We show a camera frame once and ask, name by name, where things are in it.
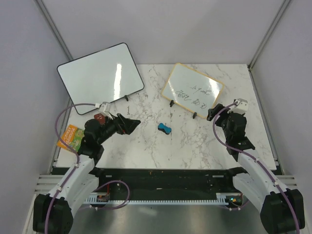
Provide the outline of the blue black whiteboard eraser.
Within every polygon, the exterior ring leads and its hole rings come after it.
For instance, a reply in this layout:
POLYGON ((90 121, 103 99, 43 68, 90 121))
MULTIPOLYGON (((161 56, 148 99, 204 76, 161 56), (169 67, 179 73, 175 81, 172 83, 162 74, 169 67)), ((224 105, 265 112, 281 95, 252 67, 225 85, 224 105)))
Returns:
POLYGON ((163 123, 160 123, 157 128, 159 131, 165 133, 166 135, 169 135, 172 132, 172 129, 163 123))

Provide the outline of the small yellow-framed whiteboard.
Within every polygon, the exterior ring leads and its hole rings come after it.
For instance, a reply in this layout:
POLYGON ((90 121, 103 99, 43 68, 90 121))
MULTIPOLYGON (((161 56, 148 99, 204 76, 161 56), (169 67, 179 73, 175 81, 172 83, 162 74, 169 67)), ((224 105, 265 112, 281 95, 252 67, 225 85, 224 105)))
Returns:
POLYGON ((208 110, 213 108, 224 89, 224 84, 186 65, 174 65, 161 92, 167 100, 197 112, 197 116, 206 118, 208 110))

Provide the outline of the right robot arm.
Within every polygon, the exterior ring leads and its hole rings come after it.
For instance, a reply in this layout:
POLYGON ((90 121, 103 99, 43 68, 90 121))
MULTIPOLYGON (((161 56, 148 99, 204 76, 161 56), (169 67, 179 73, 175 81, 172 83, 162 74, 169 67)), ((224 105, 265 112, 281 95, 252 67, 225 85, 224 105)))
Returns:
POLYGON ((246 136, 248 103, 237 99, 223 106, 218 104, 208 110, 207 120, 212 122, 213 131, 221 127, 225 136, 217 141, 243 172, 227 176, 223 186, 229 192, 239 190, 257 208, 261 223, 269 234, 291 231, 297 234, 305 228, 303 196, 298 189, 290 189, 260 159, 255 146, 246 136))

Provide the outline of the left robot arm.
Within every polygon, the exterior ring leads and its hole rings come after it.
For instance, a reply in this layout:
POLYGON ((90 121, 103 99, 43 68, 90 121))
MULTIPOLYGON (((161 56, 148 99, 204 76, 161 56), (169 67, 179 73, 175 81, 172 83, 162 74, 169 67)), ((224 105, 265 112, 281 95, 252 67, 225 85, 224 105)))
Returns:
POLYGON ((103 142, 113 134, 130 135, 140 123, 121 114, 107 118, 104 124, 96 119, 85 123, 76 162, 54 188, 45 195, 39 194, 34 201, 33 231, 42 234, 70 232, 77 211, 89 195, 107 186, 106 178, 96 169, 104 152, 103 142))

